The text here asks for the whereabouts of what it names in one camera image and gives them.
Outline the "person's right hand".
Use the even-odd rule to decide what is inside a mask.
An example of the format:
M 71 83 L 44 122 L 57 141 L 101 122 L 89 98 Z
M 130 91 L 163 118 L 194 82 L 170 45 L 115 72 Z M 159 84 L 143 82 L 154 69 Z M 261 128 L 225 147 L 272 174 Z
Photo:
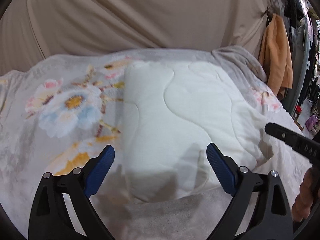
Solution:
M 313 195 L 311 186 L 313 184 L 312 169 L 309 168 L 303 178 L 295 202 L 292 206 L 292 217 L 294 222 L 301 222 L 310 215 L 313 204 Z

